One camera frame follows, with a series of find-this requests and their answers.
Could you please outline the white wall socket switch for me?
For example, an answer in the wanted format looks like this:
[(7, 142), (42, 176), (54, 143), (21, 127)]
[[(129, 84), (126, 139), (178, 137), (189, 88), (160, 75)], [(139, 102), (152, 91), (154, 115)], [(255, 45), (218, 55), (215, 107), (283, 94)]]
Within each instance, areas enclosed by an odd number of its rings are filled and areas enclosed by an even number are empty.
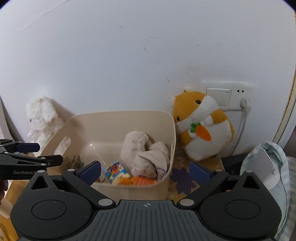
[(215, 99), (223, 111), (240, 111), (240, 101), (243, 97), (251, 99), (256, 85), (237, 81), (202, 81), (201, 90)]

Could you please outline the white door frame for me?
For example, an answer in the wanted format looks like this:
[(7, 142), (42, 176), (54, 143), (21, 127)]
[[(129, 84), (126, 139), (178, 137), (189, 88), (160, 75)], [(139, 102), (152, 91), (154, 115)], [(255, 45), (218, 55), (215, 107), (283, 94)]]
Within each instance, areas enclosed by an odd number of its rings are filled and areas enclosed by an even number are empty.
[(276, 84), (273, 142), (284, 147), (295, 128), (295, 71)]

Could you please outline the orange white hamster plush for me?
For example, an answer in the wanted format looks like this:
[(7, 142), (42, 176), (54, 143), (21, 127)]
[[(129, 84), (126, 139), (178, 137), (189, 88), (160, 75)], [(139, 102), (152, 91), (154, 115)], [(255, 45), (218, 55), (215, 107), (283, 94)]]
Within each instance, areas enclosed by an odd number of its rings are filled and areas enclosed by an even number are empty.
[(193, 161), (218, 154), (235, 137), (226, 113), (202, 92), (184, 91), (175, 96), (172, 116), (185, 153)]

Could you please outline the white fluffy rabbit plush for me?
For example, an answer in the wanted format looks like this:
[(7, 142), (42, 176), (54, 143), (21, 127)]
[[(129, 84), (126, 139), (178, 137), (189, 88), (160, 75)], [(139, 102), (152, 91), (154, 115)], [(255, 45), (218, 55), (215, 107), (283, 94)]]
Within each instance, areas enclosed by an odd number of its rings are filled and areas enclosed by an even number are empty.
[(64, 122), (58, 116), (51, 99), (46, 96), (30, 99), (26, 104), (26, 112), (31, 128), (28, 139), (40, 145), (40, 150), (34, 153), (37, 157)]

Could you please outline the colourful small snack packet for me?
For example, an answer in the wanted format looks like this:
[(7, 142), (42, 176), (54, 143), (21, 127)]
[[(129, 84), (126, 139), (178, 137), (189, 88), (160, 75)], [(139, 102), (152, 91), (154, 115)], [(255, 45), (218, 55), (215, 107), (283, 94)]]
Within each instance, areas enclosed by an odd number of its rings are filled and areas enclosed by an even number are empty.
[(118, 185), (122, 178), (130, 178), (130, 174), (119, 163), (119, 161), (113, 162), (112, 164), (104, 167), (103, 170), (112, 185)]

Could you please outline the beige plastic storage bin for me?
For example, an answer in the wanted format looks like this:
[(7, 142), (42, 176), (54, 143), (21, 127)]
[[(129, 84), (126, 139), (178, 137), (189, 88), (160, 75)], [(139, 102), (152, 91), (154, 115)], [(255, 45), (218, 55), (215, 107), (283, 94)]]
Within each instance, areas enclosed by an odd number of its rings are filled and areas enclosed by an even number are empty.
[[(163, 142), (170, 151), (170, 162), (174, 161), (176, 129), (171, 114), (160, 110), (107, 111), (73, 116), (53, 135), (42, 155), (54, 154), (60, 142), (69, 137), (71, 142), (64, 152), (63, 164), (47, 170), (49, 175), (61, 174), (80, 157), (85, 164), (98, 160), (102, 166), (120, 161), (120, 152), (125, 136), (132, 131), (146, 133), (151, 141)], [(164, 178), (154, 185), (113, 185), (108, 180), (95, 182), (92, 188), (115, 202), (125, 200), (165, 200), (168, 194), (172, 165)]]

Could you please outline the white phone stand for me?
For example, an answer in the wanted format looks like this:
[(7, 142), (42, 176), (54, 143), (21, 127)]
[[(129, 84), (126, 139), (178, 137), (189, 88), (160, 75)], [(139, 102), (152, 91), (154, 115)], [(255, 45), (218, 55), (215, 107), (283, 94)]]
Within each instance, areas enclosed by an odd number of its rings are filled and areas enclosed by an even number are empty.
[(280, 180), (278, 166), (271, 160), (265, 149), (259, 150), (251, 169), (268, 190), (273, 189)]

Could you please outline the cream fluffy plush toy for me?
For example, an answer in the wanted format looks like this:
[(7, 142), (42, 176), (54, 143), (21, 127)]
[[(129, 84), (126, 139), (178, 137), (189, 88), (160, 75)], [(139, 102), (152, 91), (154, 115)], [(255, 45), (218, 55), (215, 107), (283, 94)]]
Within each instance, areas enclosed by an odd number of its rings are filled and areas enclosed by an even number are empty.
[(132, 131), (125, 136), (121, 163), (135, 177), (162, 180), (170, 163), (168, 148), (161, 141), (152, 143), (143, 132)]

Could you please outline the orange carrot toy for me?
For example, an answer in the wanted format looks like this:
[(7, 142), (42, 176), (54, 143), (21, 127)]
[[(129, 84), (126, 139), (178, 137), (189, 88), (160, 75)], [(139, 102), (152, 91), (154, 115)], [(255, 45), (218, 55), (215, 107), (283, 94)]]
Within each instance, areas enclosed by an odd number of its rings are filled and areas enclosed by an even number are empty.
[(128, 185), (128, 186), (146, 186), (154, 185), (157, 183), (157, 180), (152, 180), (149, 178), (144, 178), (140, 176), (135, 176), (131, 178), (122, 178), (119, 181), (119, 185)]

